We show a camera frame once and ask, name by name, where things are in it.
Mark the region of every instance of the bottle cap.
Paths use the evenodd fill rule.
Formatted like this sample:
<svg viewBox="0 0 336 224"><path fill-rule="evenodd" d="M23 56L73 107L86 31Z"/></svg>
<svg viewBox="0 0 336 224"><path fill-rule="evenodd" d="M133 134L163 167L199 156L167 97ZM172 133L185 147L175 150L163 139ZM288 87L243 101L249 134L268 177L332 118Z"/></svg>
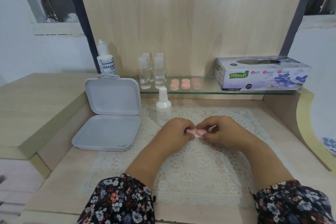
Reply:
<svg viewBox="0 0 336 224"><path fill-rule="evenodd" d="M163 52L158 52L156 56L162 58L163 60L165 59L165 54Z"/></svg>
<svg viewBox="0 0 336 224"><path fill-rule="evenodd" d="M138 57L139 65L140 66L145 66L147 65L147 60L145 57Z"/></svg>
<svg viewBox="0 0 336 224"><path fill-rule="evenodd" d="M156 66L163 65L163 59L161 57L155 57L155 65Z"/></svg>
<svg viewBox="0 0 336 224"><path fill-rule="evenodd" d="M160 101L167 101L168 100L167 88L166 87L159 88L159 100Z"/></svg>
<svg viewBox="0 0 336 224"><path fill-rule="evenodd" d="M107 45L101 39L98 41L97 51L99 56L110 54Z"/></svg>
<svg viewBox="0 0 336 224"><path fill-rule="evenodd" d="M149 55L149 52L143 53L142 56L145 57L146 60L150 60L151 59L151 57Z"/></svg>

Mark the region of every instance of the floral sleeve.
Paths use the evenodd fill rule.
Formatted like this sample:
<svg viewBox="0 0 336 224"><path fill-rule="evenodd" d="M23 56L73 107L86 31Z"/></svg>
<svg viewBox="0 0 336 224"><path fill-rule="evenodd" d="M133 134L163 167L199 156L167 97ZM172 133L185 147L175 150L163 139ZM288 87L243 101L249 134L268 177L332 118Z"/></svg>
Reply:
<svg viewBox="0 0 336 224"><path fill-rule="evenodd" d="M102 180L77 223L155 223L152 193L127 174Z"/></svg>
<svg viewBox="0 0 336 224"><path fill-rule="evenodd" d="M328 197L297 180L272 185L253 195L258 223L336 224Z"/></svg>

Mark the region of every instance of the glass shelf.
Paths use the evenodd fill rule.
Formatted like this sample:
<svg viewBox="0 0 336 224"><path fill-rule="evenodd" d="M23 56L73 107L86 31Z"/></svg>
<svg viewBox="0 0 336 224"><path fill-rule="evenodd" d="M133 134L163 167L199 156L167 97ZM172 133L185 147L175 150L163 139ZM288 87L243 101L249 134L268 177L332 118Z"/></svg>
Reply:
<svg viewBox="0 0 336 224"><path fill-rule="evenodd" d="M139 77L132 77L139 84L140 93L141 94L158 94L159 90L155 88L154 82L152 82L152 86L144 90L140 87ZM191 79L199 78L199 81L202 83L202 87L200 90L196 90L193 88L191 83L191 88L189 90L183 90L181 88L182 79ZM169 88L172 79L179 79L180 85L178 90L171 90ZM224 91L221 90L214 76L175 76L175 77L167 77L166 88L168 94L238 94L238 95L292 95L295 93L295 90L236 90L236 91Z"/></svg>

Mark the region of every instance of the white lace doily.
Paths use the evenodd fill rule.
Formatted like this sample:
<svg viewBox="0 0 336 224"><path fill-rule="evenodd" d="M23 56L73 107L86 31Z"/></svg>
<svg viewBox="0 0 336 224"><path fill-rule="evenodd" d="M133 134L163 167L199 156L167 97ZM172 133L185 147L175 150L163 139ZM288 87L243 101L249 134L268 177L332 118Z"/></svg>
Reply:
<svg viewBox="0 0 336 224"><path fill-rule="evenodd" d="M183 117L195 124L213 115L231 116L271 146L289 171L293 173L291 166L249 109L172 108L173 117ZM161 127L156 123L154 107L143 108L139 116L141 124L132 148L123 152L99 152L90 168L89 175L79 188L81 195L89 197L100 180L119 176L124 172L160 130ZM157 196L157 202L168 204L241 205L244 207L252 204L248 188L254 190L252 173L247 159L241 152L209 145L204 140L196 138L163 163L157 174L154 194Z"/></svg>

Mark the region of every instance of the tissue box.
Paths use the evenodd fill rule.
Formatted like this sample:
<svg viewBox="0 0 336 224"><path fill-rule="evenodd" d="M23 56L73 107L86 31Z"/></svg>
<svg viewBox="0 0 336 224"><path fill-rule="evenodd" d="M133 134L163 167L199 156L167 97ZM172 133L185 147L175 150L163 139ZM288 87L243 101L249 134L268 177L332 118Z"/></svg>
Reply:
<svg viewBox="0 0 336 224"><path fill-rule="evenodd" d="M282 56L216 58L214 75L222 90L298 90L310 68Z"/></svg>

